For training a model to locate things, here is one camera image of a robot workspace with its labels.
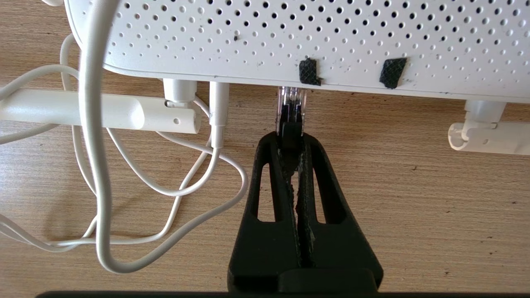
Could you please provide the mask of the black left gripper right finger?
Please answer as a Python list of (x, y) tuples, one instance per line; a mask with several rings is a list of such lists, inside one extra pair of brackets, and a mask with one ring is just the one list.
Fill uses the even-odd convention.
[(311, 289), (376, 292), (383, 268), (357, 223), (321, 143), (304, 135), (297, 232)]

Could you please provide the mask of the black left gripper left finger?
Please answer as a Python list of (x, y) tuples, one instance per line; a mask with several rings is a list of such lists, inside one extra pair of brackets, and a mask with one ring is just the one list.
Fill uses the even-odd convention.
[[(275, 220), (259, 220), (263, 167), (269, 166)], [(278, 136), (260, 139), (254, 156), (248, 197), (228, 266), (230, 292), (276, 292), (279, 276), (300, 266), (299, 238), (290, 178), (283, 172)]]

